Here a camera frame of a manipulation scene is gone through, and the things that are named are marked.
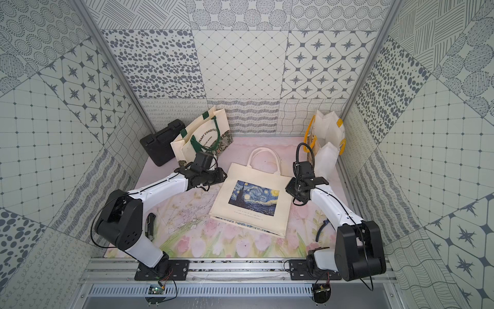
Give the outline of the starry night canvas tote bag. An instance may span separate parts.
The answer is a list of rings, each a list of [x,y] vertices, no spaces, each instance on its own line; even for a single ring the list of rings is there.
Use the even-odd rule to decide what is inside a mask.
[[[274,173],[252,167],[253,159],[261,153],[273,156],[276,163]],[[256,148],[250,153],[247,165],[232,163],[227,175],[209,212],[210,217],[285,238],[292,205],[286,186],[291,178],[281,175],[280,158],[276,152],[270,148]]]

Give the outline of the yellow handled white bag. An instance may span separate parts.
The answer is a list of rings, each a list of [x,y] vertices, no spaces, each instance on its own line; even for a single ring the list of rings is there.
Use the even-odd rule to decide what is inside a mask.
[[[304,135],[304,143],[312,149],[314,158],[307,147],[307,160],[314,166],[315,175],[330,180],[338,157],[346,148],[346,129],[343,120],[334,112],[323,114],[316,110]]]

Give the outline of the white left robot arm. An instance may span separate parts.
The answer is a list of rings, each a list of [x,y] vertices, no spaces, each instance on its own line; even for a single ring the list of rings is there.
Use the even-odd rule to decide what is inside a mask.
[[[221,184],[227,173],[217,166],[213,154],[199,152],[193,162],[178,167],[169,176],[147,187],[132,191],[113,191],[101,209],[91,230],[120,251],[139,261],[145,268],[163,277],[169,256],[146,237],[144,222],[159,203],[194,188],[208,191]]]

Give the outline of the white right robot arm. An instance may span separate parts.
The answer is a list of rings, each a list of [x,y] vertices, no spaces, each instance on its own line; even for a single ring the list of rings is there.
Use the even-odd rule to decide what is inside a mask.
[[[302,205],[313,202],[337,232],[335,247],[307,254],[307,270],[317,277],[333,271],[345,281],[371,278],[387,271],[382,235],[374,221],[365,221],[333,193],[329,182],[316,176],[310,162],[294,162],[294,177],[286,192]]]

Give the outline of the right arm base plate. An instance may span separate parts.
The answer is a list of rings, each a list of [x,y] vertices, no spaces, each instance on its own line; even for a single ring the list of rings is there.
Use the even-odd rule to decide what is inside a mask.
[[[339,273],[333,270],[321,270],[316,266],[310,266],[306,260],[288,260],[284,262],[284,266],[287,266],[290,279],[292,281],[308,281],[308,280],[326,280],[330,281],[341,280]]]

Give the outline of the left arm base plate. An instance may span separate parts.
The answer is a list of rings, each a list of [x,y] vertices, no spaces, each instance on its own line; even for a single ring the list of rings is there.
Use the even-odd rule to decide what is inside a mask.
[[[140,262],[135,274],[135,281],[158,281],[167,278],[175,281],[185,281],[189,266],[189,260],[163,260],[153,268]]]

